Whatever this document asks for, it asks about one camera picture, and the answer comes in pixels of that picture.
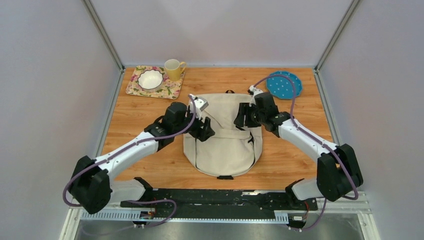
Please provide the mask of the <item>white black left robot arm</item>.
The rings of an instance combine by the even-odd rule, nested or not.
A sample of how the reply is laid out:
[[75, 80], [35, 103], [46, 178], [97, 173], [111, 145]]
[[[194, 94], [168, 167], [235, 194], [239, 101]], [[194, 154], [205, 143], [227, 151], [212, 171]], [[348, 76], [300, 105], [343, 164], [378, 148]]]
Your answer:
[[71, 207], [83, 207], [95, 214], [112, 203], [134, 201], [148, 207], [153, 194], [137, 179], [117, 181], [116, 177], [141, 159], [171, 144], [175, 137], [189, 134], [204, 142], [215, 135], [209, 117], [202, 117], [208, 102], [192, 97], [188, 105], [173, 102], [164, 115], [149, 124], [138, 136], [121, 147], [94, 159], [81, 157], [62, 193]]

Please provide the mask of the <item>cream canvas backpack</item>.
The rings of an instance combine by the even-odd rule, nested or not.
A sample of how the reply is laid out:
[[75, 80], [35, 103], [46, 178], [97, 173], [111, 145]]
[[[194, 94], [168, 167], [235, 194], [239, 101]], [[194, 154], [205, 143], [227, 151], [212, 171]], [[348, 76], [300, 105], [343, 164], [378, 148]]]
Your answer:
[[215, 134], [204, 142], [184, 134], [184, 155], [198, 171], [216, 178], [247, 173], [262, 154], [262, 128], [237, 127], [234, 121], [240, 104], [249, 104], [251, 96], [229, 92], [207, 93], [200, 97], [208, 103], [202, 116], [210, 119]]

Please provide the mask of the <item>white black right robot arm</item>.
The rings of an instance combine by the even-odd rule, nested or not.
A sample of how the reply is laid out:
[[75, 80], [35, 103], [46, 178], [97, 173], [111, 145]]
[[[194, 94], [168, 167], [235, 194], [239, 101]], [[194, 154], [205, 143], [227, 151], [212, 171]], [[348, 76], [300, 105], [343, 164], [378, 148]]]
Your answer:
[[324, 198], [334, 202], [340, 198], [356, 200], [364, 180], [354, 149], [323, 139], [304, 127], [292, 112], [279, 111], [268, 92], [254, 95], [250, 102], [239, 104], [234, 120], [238, 128], [264, 127], [276, 137], [300, 149], [317, 166], [316, 177], [297, 180], [285, 188], [286, 205], [299, 209], [307, 199]]

